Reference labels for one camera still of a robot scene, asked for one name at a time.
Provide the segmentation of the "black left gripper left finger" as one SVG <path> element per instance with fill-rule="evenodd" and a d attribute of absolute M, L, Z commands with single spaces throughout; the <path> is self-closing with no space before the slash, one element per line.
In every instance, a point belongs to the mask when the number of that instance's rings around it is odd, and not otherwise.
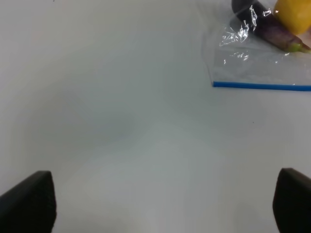
<path fill-rule="evenodd" d="M 37 171 L 0 196 L 0 231 L 51 233 L 56 208 L 52 173 Z"/>

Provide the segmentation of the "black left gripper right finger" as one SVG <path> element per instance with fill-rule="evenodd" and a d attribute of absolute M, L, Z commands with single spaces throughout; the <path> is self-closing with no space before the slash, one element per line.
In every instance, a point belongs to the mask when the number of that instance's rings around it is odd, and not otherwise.
<path fill-rule="evenodd" d="M 279 172 L 273 213 L 280 233 L 311 232 L 311 179 L 293 168 Z"/>

